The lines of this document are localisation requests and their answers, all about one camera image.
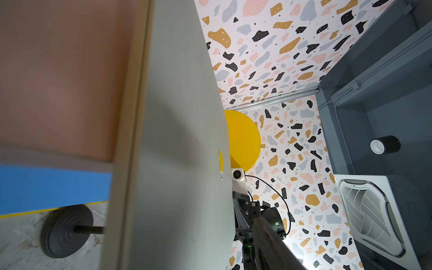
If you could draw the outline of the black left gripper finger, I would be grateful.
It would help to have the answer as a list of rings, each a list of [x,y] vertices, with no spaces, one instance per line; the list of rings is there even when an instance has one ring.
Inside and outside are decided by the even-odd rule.
[[[283,243],[268,223],[270,239],[266,243],[258,242],[254,233],[253,266],[257,270],[304,270],[303,265]]]

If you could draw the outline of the silver laptop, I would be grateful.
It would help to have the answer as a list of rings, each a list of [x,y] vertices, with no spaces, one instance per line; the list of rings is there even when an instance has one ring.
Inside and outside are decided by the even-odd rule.
[[[235,236],[225,113],[193,1],[139,1],[102,270],[223,270]]]

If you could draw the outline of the ceiling air conditioner vent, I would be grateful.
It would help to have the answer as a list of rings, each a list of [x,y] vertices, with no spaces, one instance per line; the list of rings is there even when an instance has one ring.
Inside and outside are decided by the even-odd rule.
[[[335,175],[349,228],[367,270],[429,270],[432,209],[396,175]]]

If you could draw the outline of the sprinkle kaleidoscope on black stand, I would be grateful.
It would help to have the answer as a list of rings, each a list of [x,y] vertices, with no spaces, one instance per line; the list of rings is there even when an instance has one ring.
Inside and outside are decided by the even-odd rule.
[[[104,232],[104,227],[93,224],[90,208],[72,205],[48,215],[40,234],[40,244],[48,257],[66,258],[81,249],[90,235],[102,235]]]

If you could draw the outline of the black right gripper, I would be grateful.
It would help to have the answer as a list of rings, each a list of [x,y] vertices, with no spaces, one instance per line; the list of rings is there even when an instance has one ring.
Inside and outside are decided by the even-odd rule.
[[[251,250],[254,244],[254,233],[258,235],[259,243],[266,243],[270,239],[268,222],[264,213],[269,206],[261,206],[260,201],[251,201],[248,195],[232,192],[235,213],[235,241],[242,244],[242,250]]]

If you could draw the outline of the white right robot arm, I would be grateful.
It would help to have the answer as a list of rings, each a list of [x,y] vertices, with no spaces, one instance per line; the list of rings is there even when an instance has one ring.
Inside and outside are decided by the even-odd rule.
[[[235,241],[242,244],[246,270],[283,270],[286,267],[286,233],[276,208],[262,208],[242,193],[232,193],[235,214]]]

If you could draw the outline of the black cylindrical ceiling spotlight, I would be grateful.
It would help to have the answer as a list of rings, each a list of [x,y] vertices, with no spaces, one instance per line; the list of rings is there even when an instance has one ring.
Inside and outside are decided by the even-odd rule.
[[[395,136],[375,138],[370,142],[370,149],[376,155],[396,153],[401,149],[401,142]]]

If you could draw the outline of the yellow pink blue wooden shelf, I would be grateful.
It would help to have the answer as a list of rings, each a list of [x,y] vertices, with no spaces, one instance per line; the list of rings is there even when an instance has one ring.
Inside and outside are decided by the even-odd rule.
[[[1,2],[1,216],[108,198],[136,7]]]

